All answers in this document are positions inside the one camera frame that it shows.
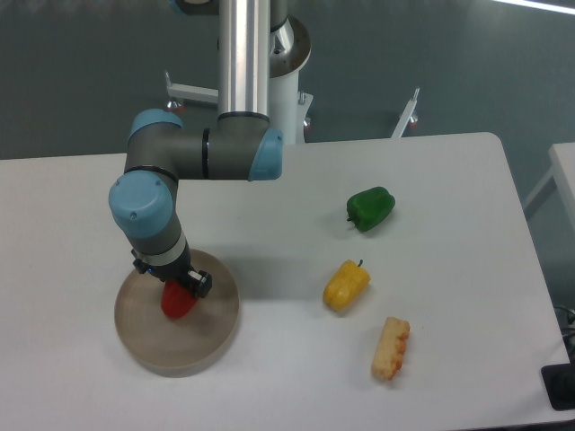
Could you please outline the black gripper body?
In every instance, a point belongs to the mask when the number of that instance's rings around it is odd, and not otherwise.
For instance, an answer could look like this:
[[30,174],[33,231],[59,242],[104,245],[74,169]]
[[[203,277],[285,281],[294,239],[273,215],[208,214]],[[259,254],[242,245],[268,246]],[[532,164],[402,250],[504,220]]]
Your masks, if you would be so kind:
[[167,282],[172,280],[180,286],[190,289],[190,272],[193,270],[193,267],[190,263],[189,247],[185,246],[179,257],[168,264],[153,265],[146,263],[146,270],[161,281]]

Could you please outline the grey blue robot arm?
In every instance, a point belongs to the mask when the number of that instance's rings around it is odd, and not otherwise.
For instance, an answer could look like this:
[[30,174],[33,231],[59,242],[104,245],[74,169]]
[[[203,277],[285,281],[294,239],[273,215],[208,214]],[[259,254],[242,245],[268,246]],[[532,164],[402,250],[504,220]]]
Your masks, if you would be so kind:
[[270,36],[287,19],[284,1],[175,1],[187,15],[219,18],[218,119],[215,129],[184,130],[181,119],[139,113],[125,169],[111,186],[113,219],[132,246],[134,266],[175,281],[195,298],[212,278],[192,267],[176,214],[180,180],[275,180],[282,172],[282,133],[269,118]]

